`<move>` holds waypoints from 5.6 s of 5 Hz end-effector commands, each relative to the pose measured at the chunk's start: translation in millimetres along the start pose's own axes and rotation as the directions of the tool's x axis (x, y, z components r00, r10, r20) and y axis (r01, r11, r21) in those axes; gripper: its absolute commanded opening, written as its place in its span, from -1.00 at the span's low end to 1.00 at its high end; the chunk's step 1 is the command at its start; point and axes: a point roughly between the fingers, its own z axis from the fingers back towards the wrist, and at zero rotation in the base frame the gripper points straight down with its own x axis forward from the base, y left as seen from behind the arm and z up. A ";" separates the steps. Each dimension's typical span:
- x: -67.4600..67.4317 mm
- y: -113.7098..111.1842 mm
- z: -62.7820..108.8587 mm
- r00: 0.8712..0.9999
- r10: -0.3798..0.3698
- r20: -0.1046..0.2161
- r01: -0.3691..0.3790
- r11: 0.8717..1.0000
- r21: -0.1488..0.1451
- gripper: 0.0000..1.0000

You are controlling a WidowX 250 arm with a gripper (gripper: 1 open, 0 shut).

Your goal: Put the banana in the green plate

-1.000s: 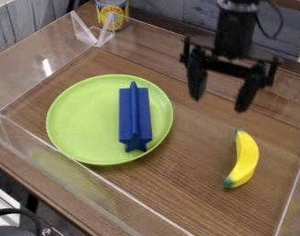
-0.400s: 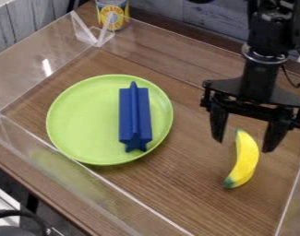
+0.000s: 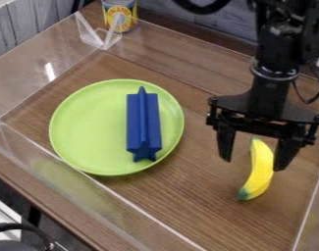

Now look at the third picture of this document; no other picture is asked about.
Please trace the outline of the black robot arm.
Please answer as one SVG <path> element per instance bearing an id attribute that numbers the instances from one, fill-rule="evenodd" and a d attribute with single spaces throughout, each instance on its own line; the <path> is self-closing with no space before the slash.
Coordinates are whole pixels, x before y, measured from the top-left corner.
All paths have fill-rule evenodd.
<path id="1" fill-rule="evenodd" d="M 299 150 L 314 144 L 319 114 L 287 97 L 296 89 L 300 67 L 319 58 L 319 0 L 252 0 L 256 5 L 258 50 L 247 92 L 212 97 L 207 125 L 217 132 L 220 156 L 231 160 L 243 131 L 279 140 L 274 169 L 290 165 Z"/>

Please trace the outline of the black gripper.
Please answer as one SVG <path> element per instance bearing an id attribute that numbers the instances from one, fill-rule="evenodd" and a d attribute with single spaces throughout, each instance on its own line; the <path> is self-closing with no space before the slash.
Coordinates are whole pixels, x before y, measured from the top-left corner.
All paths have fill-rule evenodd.
<path id="1" fill-rule="evenodd" d="M 239 131 L 279 140 L 274 171 L 283 171 L 306 145 L 312 145 L 319 128 L 319 114 L 296 106 L 288 99 L 295 92 L 298 74 L 255 73 L 251 88 L 242 94 L 209 98 L 207 125 L 217 132 L 221 158 L 231 162 L 235 136 Z"/>

